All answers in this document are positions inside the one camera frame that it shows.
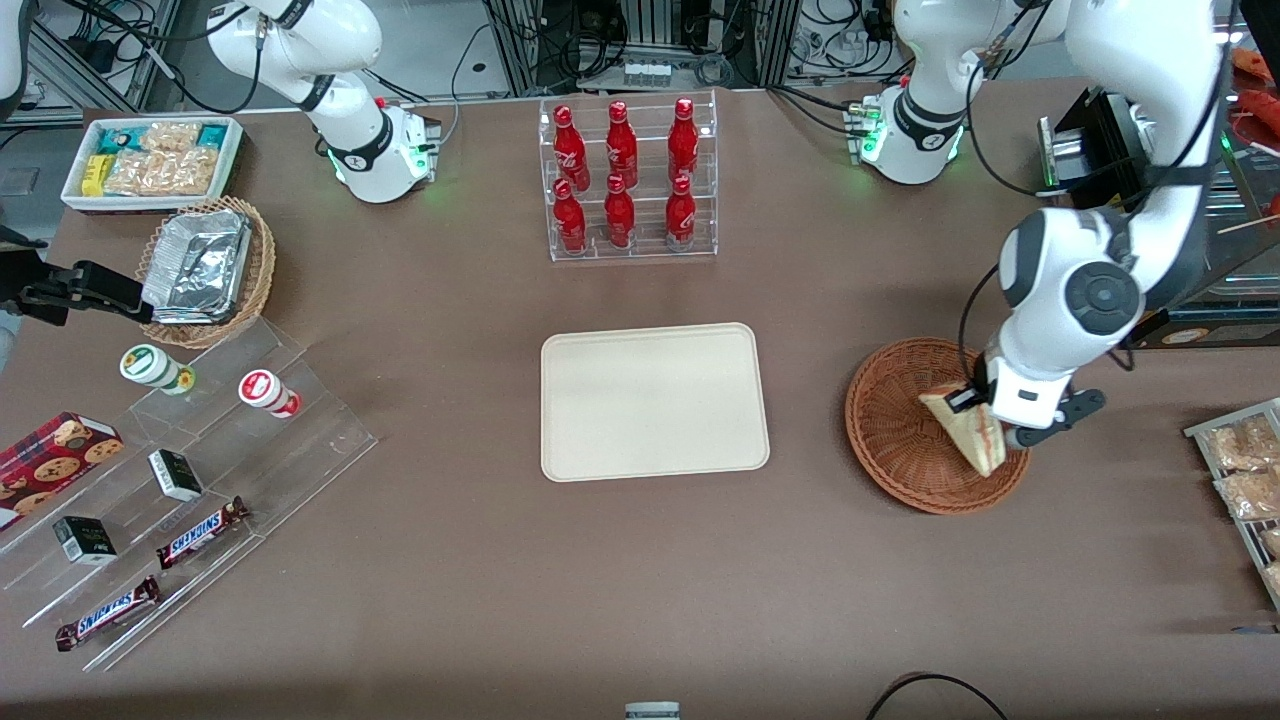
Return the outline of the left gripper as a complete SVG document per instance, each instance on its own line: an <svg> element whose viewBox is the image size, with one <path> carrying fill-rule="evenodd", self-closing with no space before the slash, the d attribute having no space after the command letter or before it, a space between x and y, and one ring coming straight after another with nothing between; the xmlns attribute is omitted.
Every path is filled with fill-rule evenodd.
<svg viewBox="0 0 1280 720"><path fill-rule="evenodd" d="M988 386L961 384L943 397L960 415L983 407L1016 427L1046 429L1079 363L1030 352L986 352Z"/></svg>

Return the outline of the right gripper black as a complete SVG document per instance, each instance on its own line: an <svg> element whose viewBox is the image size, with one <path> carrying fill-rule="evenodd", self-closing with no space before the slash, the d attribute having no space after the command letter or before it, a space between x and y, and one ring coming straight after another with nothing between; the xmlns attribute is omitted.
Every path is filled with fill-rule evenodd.
<svg viewBox="0 0 1280 720"><path fill-rule="evenodd" d="M99 310L128 319L150 319L151 305L143 299L145 287L97 263L76 263L70 287L63 283L32 283L17 293L17 314L49 325L64 327L69 302L79 310Z"/></svg>

